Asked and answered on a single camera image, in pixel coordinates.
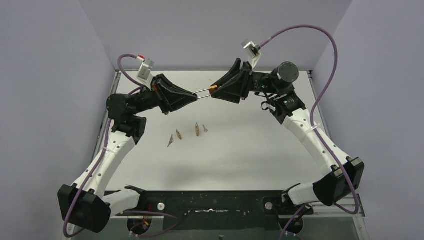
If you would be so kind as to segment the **small brass padlock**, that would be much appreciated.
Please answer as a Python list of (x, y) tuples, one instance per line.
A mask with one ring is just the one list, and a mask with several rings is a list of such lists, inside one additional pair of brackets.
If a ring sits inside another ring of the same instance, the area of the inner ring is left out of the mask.
[(206, 89), (195, 91), (195, 92), (193, 92), (193, 94), (195, 94), (197, 96), (197, 99), (198, 100), (199, 99), (204, 99), (204, 98), (211, 97), (212, 94), (214, 92), (216, 92), (218, 88), (219, 87), (217, 85), (212, 85), (212, 86), (209, 86)]

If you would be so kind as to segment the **brass padlock shackle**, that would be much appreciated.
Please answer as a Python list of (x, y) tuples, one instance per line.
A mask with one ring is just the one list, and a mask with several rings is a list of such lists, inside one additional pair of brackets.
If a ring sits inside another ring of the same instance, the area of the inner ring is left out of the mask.
[(200, 136), (200, 127), (199, 127), (199, 124), (197, 122), (195, 123), (194, 129), (195, 129), (196, 136), (199, 137)]

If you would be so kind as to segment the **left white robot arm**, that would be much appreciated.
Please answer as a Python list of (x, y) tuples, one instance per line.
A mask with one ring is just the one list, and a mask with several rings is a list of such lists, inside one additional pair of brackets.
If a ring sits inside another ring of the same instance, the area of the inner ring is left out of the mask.
[(71, 185), (62, 185), (57, 194), (65, 237), (74, 237), (68, 232), (69, 224), (81, 231), (99, 233), (111, 217), (127, 210), (140, 214), (147, 209), (148, 199), (132, 186), (105, 194), (122, 161), (145, 133), (147, 118), (138, 114), (158, 107), (167, 115), (197, 100), (195, 92), (173, 84), (164, 74), (153, 77), (137, 93), (114, 93), (108, 97), (102, 149), (81, 176)]

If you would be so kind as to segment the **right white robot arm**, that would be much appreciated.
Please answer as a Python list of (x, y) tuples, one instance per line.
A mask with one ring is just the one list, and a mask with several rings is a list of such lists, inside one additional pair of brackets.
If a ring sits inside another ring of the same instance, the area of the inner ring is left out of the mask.
[(255, 72), (249, 62), (236, 59), (232, 68), (209, 88), (211, 97), (239, 104), (250, 92), (264, 94), (266, 106), (277, 121), (289, 130), (312, 156), (322, 178), (298, 184), (286, 191), (282, 209), (295, 213), (302, 204), (320, 202), (332, 206), (359, 187), (365, 164), (338, 148), (297, 96), (293, 83), (299, 70), (292, 62), (283, 62), (271, 73)]

